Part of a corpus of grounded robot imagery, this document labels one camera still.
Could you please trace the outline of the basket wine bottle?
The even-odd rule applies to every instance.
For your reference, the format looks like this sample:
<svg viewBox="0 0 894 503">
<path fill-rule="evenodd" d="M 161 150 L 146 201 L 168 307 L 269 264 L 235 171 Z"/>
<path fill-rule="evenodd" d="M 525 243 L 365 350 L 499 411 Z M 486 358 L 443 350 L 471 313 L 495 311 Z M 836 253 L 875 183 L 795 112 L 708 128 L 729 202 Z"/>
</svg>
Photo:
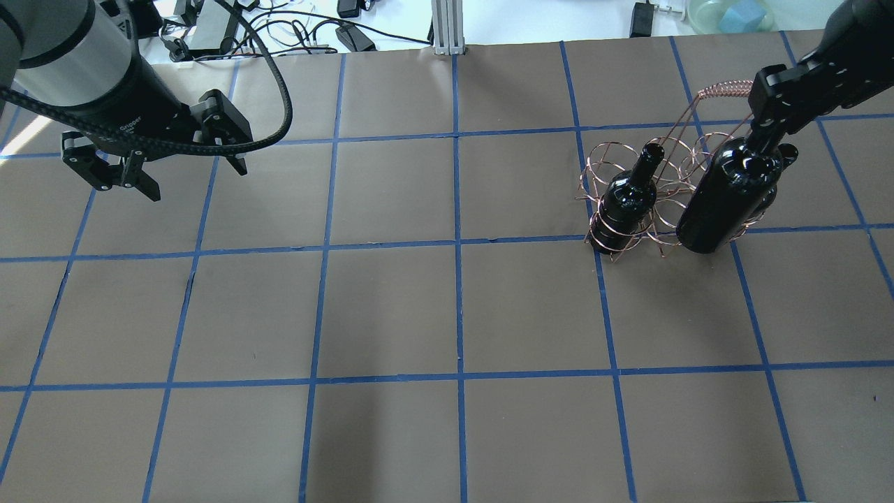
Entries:
<svg viewBox="0 0 894 503">
<path fill-rule="evenodd" d="M 782 143 L 778 147 L 780 156 L 782 156 L 783 170 L 787 169 L 792 163 L 796 162 L 799 157 L 798 148 L 791 143 Z M 774 184 L 772 188 L 764 195 L 763 200 L 756 207 L 756 214 L 760 216 L 774 203 L 778 196 L 778 185 Z"/>
<path fill-rule="evenodd" d="M 589 242 L 595 251 L 619 254 L 639 234 L 642 220 L 657 203 L 657 184 L 652 178 L 664 156 L 661 144 L 645 144 L 633 168 L 609 182 L 590 225 Z"/>
</svg>

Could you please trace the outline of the aluminium frame post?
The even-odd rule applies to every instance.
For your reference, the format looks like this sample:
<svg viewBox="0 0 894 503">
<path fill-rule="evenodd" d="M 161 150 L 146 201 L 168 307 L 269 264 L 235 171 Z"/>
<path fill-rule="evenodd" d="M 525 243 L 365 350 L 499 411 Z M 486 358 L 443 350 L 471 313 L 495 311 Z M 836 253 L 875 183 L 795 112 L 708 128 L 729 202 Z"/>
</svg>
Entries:
<svg viewBox="0 0 894 503">
<path fill-rule="evenodd" d="M 466 54 L 463 2 L 459 0 L 431 1 L 433 49 L 437 55 Z"/>
</svg>

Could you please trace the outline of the brown paper mat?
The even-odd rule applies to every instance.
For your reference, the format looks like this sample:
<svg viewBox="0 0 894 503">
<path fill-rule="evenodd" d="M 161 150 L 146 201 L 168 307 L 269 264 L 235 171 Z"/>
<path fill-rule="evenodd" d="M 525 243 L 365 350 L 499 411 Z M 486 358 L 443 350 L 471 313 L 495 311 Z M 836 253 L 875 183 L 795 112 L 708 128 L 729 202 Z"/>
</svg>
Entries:
<svg viewBox="0 0 894 503">
<path fill-rule="evenodd" d="M 819 38 L 284 57 L 284 143 L 159 203 L 8 106 L 3 502 L 891 502 L 891 94 L 715 254 L 583 237 L 592 147 Z"/>
</svg>

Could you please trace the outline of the far basket wine bottle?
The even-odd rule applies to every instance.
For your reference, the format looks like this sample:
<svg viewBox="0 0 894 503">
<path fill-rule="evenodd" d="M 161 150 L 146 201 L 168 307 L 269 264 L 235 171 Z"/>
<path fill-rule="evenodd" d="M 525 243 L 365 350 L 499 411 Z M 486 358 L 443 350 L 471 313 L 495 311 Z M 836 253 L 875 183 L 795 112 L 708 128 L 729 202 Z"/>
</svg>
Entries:
<svg viewBox="0 0 894 503">
<path fill-rule="evenodd" d="M 589 242 L 595 251 L 619 254 L 639 234 L 642 220 L 657 203 L 657 184 L 652 178 L 664 156 L 661 144 L 645 144 L 633 168 L 609 182 L 590 225 Z"/>
</svg>

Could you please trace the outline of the black power adapter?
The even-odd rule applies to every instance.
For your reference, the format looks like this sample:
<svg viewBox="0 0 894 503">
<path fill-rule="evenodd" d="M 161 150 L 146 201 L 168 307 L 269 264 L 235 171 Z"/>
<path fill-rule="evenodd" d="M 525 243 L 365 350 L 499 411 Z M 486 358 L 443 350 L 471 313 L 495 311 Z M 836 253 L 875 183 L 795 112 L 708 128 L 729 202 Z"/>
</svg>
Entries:
<svg viewBox="0 0 894 503">
<path fill-rule="evenodd" d="M 651 1 L 635 2 L 630 14 L 629 38 L 652 37 L 654 13 L 654 4 Z"/>
</svg>

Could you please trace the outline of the green glass plate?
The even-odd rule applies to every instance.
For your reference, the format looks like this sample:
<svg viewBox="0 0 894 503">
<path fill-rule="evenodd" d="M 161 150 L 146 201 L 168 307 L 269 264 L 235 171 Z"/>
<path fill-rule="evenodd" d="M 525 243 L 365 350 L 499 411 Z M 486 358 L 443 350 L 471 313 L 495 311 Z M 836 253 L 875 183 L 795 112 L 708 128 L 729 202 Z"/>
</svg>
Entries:
<svg viewBox="0 0 894 503">
<path fill-rule="evenodd" d="M 763 1 L 687 1 L 686 19 L 697 34 L 756 33 L 774 25 Z"/>
</svg>

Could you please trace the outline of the dark wine bottle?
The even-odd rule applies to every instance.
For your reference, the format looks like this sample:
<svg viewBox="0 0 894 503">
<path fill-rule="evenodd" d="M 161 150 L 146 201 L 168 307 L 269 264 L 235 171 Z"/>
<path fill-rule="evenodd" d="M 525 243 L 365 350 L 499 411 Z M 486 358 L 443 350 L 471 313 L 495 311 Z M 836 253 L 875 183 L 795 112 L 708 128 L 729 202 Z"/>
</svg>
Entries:
<svg viewBox="0 0 894 503">
<path fill-rule="evenodd" d="M 747 137 L 721 144 L 677 223 L 684 248 L 712 254 L 757 217 L 756 207 L 785 171 L 778 147 L 750 152 Z"/>
</svg>

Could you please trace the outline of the near basket wine bottle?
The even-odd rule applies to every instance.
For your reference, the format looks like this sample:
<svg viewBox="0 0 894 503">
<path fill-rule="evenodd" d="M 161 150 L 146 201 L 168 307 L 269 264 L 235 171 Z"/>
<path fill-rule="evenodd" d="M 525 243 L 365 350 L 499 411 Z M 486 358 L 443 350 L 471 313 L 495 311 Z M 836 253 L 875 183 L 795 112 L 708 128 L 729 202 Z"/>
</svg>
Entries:
<svg viewBox="0 0 894 503">
<path fill-rule="evenodd" d="M 783 170 L 787 169 L 792 163 L 796 162 L 799 157 L 798 148 L 791 143 L 782 143 L 778 147 L 780 156 L 782 156 Z M 764 195 L 763 200 L 756 207 L 756 214 L 760 216 L 774 203 L 778 196 L 778 185 L 774 184 L 772 188 Z"/>
</svg>

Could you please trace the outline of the blue foam cube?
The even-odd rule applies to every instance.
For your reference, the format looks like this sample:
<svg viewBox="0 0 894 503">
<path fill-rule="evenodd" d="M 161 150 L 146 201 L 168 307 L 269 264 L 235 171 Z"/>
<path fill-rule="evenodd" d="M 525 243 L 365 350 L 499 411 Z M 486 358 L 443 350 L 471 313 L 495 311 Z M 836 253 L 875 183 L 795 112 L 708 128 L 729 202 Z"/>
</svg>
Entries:
<svg viewBox="0 0 894 503">
<path fill-rule="evenodd" d="M 722 33 L 757 32 L 768 13 L 759 1 L 734 1 L 725 7 L 717 28 Z"/>
</svg>

